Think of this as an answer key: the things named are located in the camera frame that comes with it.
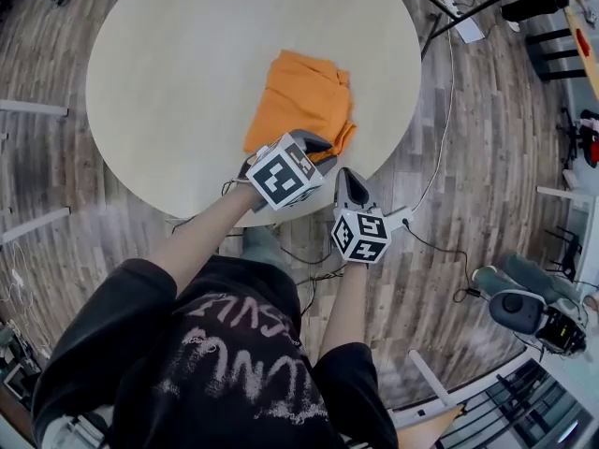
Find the round table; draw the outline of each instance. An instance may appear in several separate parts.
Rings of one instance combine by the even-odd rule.
[[[86,98],[102,157],[135,195],[180,218],[206,209],[246,158],[241,146],[281,49],[350,71],[358,126],[339,166],[370,178],[401,141],[420,89],[402,0],[119,0],[90,59]],[[336,170],[287,221],[332,202]]]

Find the power strip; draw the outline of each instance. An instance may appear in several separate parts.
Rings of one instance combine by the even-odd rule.
[[[463,13],[456,7],[456,3],[454,0],[443,0],[446,4],[447,9],[453,13],[456,17],[463,15]],[[475,23],[472,18],[468,20],[464,20],[456,25],[456,29],[461,36],[461,39],[464,40],[464,43],[473,43],[478,40],[482,40],[485,35],[480,31],[478,25]]]

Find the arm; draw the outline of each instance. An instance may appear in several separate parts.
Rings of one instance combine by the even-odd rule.
[[[168,239],[148,261],[166,271],[180,293],[259,198],[252,185],[238,185]]]
[[[364,344],[367,276],[364,264],[345,267],[313,376],[339,432],[377,449],[397,449],[371,350]]]
[[[350,342],[364,342],[366,328],[366,265],[348,263],[320,345],[322,358],[330,350]]]

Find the electronic device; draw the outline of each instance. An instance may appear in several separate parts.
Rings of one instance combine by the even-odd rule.
[[[534,293],[518,289],[501,291],[491,298],[489,312],[501,326],[535,336],[552,354],[572,356],[587,349],[584,328]]]
[[[447,9],[456,17],[461,17],[461,15],[463,15],[456,6],[454,0],[443,1],[446,4]],[[456,25],[456,30],[458,30],[458,33],[464,40],[464,43],[473,43],[475,41],[482,40],[485,37],[472,18],[458,23]]]

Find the orange cloth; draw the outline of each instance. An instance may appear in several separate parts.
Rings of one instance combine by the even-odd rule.
[[[270,65],[266,90],[260,99],[243,150],[255,152],[284,133],[308,130],[333,147],[314,153],[314,162],[341,154],[356,131],[349,120],[354,103],[349,92],[349,72],[329,60],[318,60],[283,50]]]

